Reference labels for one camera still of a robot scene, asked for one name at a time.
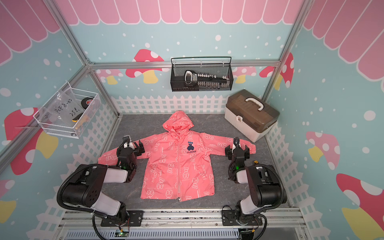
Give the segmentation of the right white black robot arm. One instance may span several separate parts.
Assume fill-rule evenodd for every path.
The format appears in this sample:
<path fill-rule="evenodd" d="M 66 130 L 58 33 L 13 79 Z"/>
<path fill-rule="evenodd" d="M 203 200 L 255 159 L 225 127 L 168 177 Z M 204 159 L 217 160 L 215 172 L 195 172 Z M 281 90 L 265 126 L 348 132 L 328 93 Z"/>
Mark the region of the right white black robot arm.
<path fill-rule="evenodd" d="M 228 167 L 229 180 L 236 184 L 247 184 L 250 194 L 237 202 L 232 209 L 225 205 L 221 209 L 224 226 L 239 226 L 239 240 L 259 240 L 266 231 L 268 220 L 266 211 L 274 210 L 287 201 L 283 181 L 272 165 L 255 161 L 246 166 L 251 150 L 241 147 L 240 139 L 225 148 L 231 163 Z"/>

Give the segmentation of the pink child rain jacket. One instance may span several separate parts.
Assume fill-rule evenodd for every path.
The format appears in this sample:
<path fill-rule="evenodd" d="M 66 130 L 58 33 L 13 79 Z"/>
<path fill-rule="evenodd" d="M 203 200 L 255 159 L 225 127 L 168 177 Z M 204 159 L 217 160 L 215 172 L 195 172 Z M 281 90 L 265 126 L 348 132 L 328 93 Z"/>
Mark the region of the pink child rain jacket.
<path fill-rule="evenodd" d="M 198 133 L 191 119 L 177 111 L 164 122 L 164 133 L 141 139 L 148 163 L 141 199 L 189 201 L 215 194 L 211 156 L 225 156 L 233 138 Z"/>

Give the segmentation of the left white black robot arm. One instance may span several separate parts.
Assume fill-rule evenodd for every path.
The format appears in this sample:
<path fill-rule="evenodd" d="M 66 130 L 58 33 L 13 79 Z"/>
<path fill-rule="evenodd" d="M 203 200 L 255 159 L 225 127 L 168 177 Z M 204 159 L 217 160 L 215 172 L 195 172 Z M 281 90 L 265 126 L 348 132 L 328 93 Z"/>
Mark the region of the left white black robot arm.
<path fill-rule="evenodd" d="M 93 229 L 101 240 L 107 240 L 110 236 L 98 230 L 96 218 L 102 220 L 102 227 L 117 227 L 120 237 L 128 237 L 130 231 L 124 231 L 123 228 L 141 226 L 144 212 L 128 211 L 125 203 L 104 194 L 102 187 L 107 183 L 131 182 L 137 171 L 137 157 L 144 153 L 141 141 L 133 142 L 130 136 L 125 136 L 112 154 L 117 157 L 114 166 L 79 165 L 59 187 L 57 203 L 66 210 L 90 213 Z"/>

